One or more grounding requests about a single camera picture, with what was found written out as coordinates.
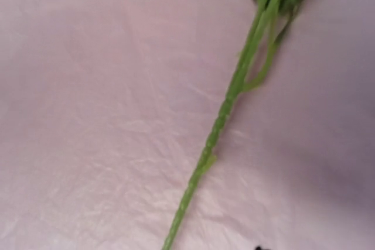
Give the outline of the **pink wrapping paper sheet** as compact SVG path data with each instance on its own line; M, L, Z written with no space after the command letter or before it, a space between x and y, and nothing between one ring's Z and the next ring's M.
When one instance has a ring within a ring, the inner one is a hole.
M1 0L1 248L160 249L252 0ZM374 0L306 0L175 249L374 248Z

